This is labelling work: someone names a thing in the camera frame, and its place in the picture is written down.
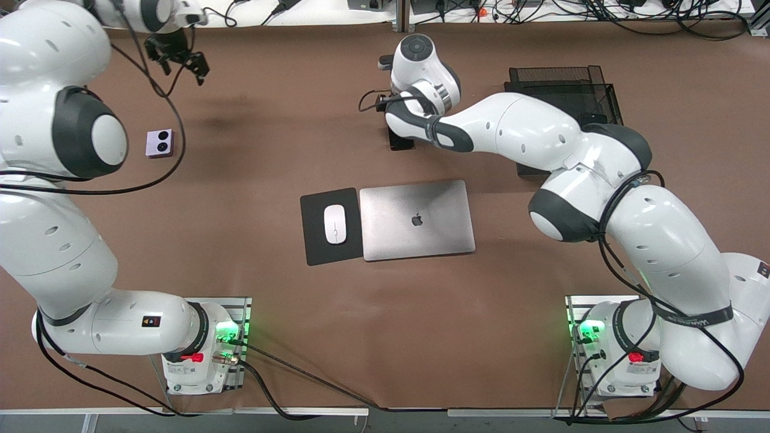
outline white robot link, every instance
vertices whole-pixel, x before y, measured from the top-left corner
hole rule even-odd
[[[498,93],[445,116],[459,102],[460,83],[425,35],[407,36],[392,61],[380,58],[380,68],[391,69],[396,95],[387,102],[385,118],[396,135],[455,152],[497,153],[551,172],[533,195],[529,214],[555,240],[597,239],[615,191],[651,162],[647,142],[634,130],[599,124],[581,130],[568,114],[517,93]],[[679,198],[644,182],[617,202],[606,233],[621,245],[651,293],[683,314],[654,306],[651,332],[628,362],[605,375],[596,393],[649,395],[661,361],[687,385],[726,389],[738,369],[699,328],[745,366],[770,314],[768,265],[745,254],[720,253]],[[605,356],[590,363],[594,383],[644,335],[652,308],[645,299],[605,302],[589,312],[581,327],[587,356]]]
[[[176,31],[178,19],[204,16],[190,5],[122,3],[131,26],[145,32]],[[102,25],[125,23],[109,0],[89,7],[28,0],[0,19],[0,266],[37,301],[33,334],[42,326],[63,351],[164,354],[170,388],[221,391],[228,367],[213,355],[233,348],[218,337],[239,332],[226,310],[112,288],[117,260],[81,210],[66,194],[23,189],[61,190],[56,180],[110,174],[126,159],[121,122],[84,87],[109,62]]]

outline red button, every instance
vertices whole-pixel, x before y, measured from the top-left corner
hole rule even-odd
[[[180,356],[182,359],[190,359],[192,362],[203,362],[203,354],[197,353],[197,354],[191,354],[191,355],[182,355]]]
[[[628,354],[628,360],[631,362],[642,362],[644,361],[644,355],[639,352],[631,352]]]

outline apple logo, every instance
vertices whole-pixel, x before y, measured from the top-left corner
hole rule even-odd
[[[423,225],[423,217],[420,216],[419,212],[417,212],[416,216],[412,216],[412,225],[415,227]]]

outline gray circular cap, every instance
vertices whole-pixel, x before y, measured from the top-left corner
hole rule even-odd
[[[433,53],[433,43],[425,35],[409,35],[401,42],[401,54],[412,62],[420,62]]]

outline gray floor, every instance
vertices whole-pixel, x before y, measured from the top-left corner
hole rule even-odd
[[[277,415],[206,415],[198,418],[157,418],[151,415],[100,415],[97,433],[359,433],[364,419],[358,425],[350,417],[323,417],[310,421],[285,421]],[[0,417],[2,433],[80,433],[82,415],[5,415]],[[714,433],[767,433],[770,420],[711,419]],[[568,427],[559,421],[542,418],[448,418],[444,413],[372,414],[367,421],[366,433],[581,433],[611,431],[613,433],[687,433],[676,421],[644,426]]]

